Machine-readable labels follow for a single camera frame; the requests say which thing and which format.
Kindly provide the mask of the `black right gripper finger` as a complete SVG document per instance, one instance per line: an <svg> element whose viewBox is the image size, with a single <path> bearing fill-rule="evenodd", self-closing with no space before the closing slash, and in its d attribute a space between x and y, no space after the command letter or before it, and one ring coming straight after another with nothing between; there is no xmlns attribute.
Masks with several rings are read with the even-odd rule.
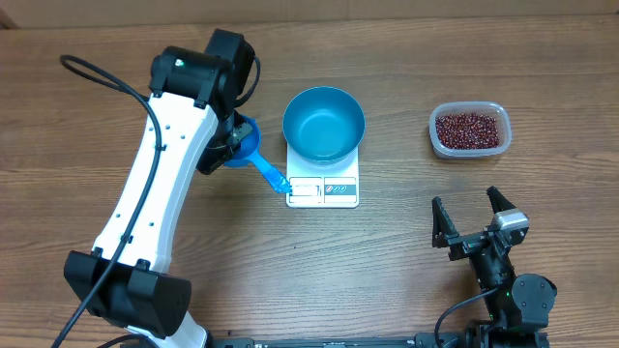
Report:
<svg viewBox="0 0 619 348"><path fill-rule="evenodd" d="M431 201L432 208L432 246L448 247L451 239L457 238L459 233L447 214L441 199L436 196Z"/></svg>
<svg viewBox="0 0 619 348"><path fill-rule="evenodd" d="M489 187L486 190L486 195L495 214L516 208L495 186Z"/></svg>

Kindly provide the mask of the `blue plastic measuring scoop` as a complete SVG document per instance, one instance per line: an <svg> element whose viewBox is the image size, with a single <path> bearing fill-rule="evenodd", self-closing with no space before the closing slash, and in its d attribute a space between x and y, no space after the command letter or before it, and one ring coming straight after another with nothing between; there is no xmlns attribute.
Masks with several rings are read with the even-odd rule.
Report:
<svg viewBox="0 0 619 348"><path fill-rule="evenodd" d="M243 124L236 130L237 134L243 135L240 148L224 165L243 167L252 163L276 193L290 193L291 185L286 177L259 153L261 132L257 123L247 116L243 116L242 119Z"/></svg>

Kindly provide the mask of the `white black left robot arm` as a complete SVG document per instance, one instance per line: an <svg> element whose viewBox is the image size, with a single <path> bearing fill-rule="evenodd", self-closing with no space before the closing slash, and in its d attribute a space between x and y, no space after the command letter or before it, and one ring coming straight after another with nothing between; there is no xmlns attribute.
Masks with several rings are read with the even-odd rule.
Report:
<svg viewBox="0 0 619 348"><path fill-rule="evenodd" d="M191 283L169 274L174 233L195 172L232 159L248 132L239 107L259 76L238 33L216 30L203 51L166 48L151 66L147 121L127 182L87 252L73 251L64 276L79 313L126 330L138 347L206 347L192 318Z"/></svg>

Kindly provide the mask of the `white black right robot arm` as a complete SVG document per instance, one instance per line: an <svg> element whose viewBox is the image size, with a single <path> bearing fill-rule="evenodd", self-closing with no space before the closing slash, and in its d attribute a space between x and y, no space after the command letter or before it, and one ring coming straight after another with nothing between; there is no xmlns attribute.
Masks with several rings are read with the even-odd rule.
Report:
<svg viewBox="0 0 619 348"><path fill-rule="evenodd" d="M446 309L432 333L433 347L547 347L544 329L555 304L557 287L547 277L518 275L509 257L529 230L528 216L496 187L486 190L493 218L482 231L461 235L441 199L432 199L432 245L447 248L452 261L466 259L480 293ZM443 321L453 312L482 300L486 320L473 320L461 333L441 333Z"/></svg>

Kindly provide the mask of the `teal blue bowl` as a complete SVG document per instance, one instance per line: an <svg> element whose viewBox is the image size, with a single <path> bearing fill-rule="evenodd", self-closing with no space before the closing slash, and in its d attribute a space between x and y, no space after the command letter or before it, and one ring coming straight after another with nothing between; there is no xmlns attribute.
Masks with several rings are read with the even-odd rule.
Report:
<svg viewBox="0 0 619 348"><path fill-rule="evenodd" d="M363 108L346 91L309 88L286 107L282 133L290 148L316 164L343 160L361 144L367 127Z"/></svg>

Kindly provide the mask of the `white digital kitchen scale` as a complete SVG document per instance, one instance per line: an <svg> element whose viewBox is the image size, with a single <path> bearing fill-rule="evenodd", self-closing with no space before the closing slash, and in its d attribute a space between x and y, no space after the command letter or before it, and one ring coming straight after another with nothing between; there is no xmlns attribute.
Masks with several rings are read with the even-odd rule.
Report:
<svg viewBox="0 0 619 348"><path fill-rule="evenodd" d="M360 203L358 149L338 162L317 164L287 146L286 178L292 187L285 198L290 208L354 209Z"/></svg>

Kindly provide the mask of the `red adzuki beans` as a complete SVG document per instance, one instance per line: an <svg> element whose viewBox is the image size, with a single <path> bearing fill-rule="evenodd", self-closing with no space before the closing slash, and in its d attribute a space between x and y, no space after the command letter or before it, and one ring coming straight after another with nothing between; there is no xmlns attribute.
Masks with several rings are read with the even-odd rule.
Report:
<svg viewBox="0 0 619 348"><path fill-rule="evenodd" d="M499 146L497 121L475 112L447 114L435 121L437 137L448 149L478 150Z"/></svg>

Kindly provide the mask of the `clear plastic bean container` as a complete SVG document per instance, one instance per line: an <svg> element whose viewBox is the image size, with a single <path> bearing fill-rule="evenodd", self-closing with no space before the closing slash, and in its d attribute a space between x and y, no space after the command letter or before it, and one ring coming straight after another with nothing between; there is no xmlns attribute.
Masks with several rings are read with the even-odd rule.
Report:
<svg viewBox="0 0 619 348"><path fill-rule="evenodd" d="M431 113L428 130L442 159L477 159L504 153L513 139L507 111L493 101L443 103Z"/></svg>

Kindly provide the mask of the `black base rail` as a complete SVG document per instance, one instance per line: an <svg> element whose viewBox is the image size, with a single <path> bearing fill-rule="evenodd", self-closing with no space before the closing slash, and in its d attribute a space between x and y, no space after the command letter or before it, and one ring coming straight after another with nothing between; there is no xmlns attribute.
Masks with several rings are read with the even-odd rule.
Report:
<svg viewBox="0 0 619 348"><path fill-rule="evenodd" d="M418 333L413 337L363 337L254 340L242 338L213 338L206 348L438 348L433 333Z"/></svg>

